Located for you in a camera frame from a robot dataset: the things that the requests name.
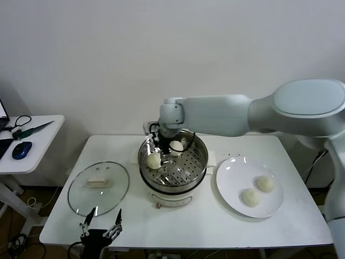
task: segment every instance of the white table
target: white table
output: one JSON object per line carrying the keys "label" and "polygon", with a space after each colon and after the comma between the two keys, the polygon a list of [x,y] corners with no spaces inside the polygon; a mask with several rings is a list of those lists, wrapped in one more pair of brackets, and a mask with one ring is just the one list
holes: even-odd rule
{"label": "white table", "polygon": [[69,245],[80,241],[79,223],[67,202],[68,188],[76,175],[102,161],[123,164],[130,186],[122,202],[105,215],[94,217],[90,228],[108,229],[122,208],[123,232],[111,244],[115,248],[272,248],[331,244],[330,231],[300,175],[278,138],[201,136],[217,162],[240,154],[262,159],[284,189],[279,211],[267,219],[243,216],[218,194],[212,174],[200,184],[193,201],[184,207],[156,209],[147,194],[133,154],[143,136],[94,135],[86,143],[40,235],[46,244]]}
{"label": "white table", "polygon": [[[12,117],[10,119],[11,120],[8,123],[8,126],[13,126],[17,117]],[[40,132],[32,134],[31,136],[21,141],[13,141],[10,147],[7,149],[6,153],[0,159],[0,200],[6,204],[0,210],[0,217],[6,211],[7,205],[11,206],[27,219],[22,230],[22,233],[24,234],[29,234],[28,232],[33,226],[42,226],[46,218],[42,218],[38,215],[37,210],[39,208],[37,208],[35,211],[28,207],[25,202],[17,197],[16,194],[22,194],[23,190],[19,185],[17,185],[17,183],[10,175],[31,173],[37,168],[43,155],[49,148],[49,145],[64,123],[65,118],[62,115],[32,116],[31,122],[22,127],[22,130],[24,131],[29,128],[37,127],[49,121],[54,122],[46,126]],[[11,132],[4,131],[0,133],[0,139],[8,138],[12,138]],[[23,141],[31,141],[32,148],[25,158],[21,160],[15,160],[12,157],[12,151],[17,144]]]}

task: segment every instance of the table leg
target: table leg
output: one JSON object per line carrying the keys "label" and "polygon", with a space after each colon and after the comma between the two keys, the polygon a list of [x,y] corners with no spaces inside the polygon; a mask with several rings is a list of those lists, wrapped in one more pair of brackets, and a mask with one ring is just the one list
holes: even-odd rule
{"label": "table leg", "polygon": [[17,184],[15,178],[11,175],[0,176],[0,181],[6,184],[10,189],[15,190],[17,194],[22,195],[24,190]]}
{"label": "table leg", "polygon": [[23,202],[18,196],[0,182],[0,200],[18,213],[20,213],[26,219],[32,219],[35,222],[40,222],[41,217],[33,209],[31,209],[25,202]]}

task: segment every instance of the steamed bun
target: steamed bun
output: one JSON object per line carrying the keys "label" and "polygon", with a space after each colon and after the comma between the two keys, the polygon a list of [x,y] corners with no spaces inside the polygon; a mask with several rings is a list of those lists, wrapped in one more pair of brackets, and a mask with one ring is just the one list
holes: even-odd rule
{"label": "steamed bun", "polygon": [[[179,150],[179,151],[183,150],[182,143],[177,141],[177,140],[174,140],[174,141],[170,142],[170,147],[172,147],[174,150]],[[179,155],[182,154],[182,152],[177,152],[177,151],[174,151],[174,150],[171,150],[170,155],[172,155],[172,156],[179,156]]]}
{"label": "steamed bun", "polygon": [[260,176],[255,180],[257,186],[260,190],[263,192],[269,193],[274,190],[275,183],[273,181],[273,178],[268,175]]}
{"label": "steamed bun", "polygon": [[160,153],[152,153],[147,156],[146,164],[149,168],[156,170],[161,168],[161,155]]}
{"label": "steamed bun", "polygon": [[241,195],[245,204],[250,207],[257,206],[261,201],[259,192],[253,188],[244,190]]}

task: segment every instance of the white wall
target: white wall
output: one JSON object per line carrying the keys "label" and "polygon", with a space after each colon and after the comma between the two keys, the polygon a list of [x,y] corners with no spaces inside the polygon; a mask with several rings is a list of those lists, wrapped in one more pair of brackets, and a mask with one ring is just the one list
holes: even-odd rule
{"label": "white wall", "polygon": [[16,113],[20,103],[66,116],[67,162],[90,134],[141,133],[167,96],[260,98],[294,79],[345,80],[344,10],[342,0],[4,0],[2,91],[15,93]]}

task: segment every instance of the white plate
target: white plate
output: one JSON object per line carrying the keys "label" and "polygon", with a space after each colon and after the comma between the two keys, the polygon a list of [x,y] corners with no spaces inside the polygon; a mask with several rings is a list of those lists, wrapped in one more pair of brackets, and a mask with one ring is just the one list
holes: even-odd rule
{"label": "white plate", "polygon": [[[262,175],[271,176],[275,182],[275,188],[270,193],[261,191],[255,183],[256,178]],[[223,199],[246,216],[269,217],[282,205],[284,194],[276,175],[265,165],[248,157],[225,160],[218,168],[216,181]],[[250,207],[242,201],[241,193],[248,188],[254,188],[260,193],[261,203],[256,207]]]}

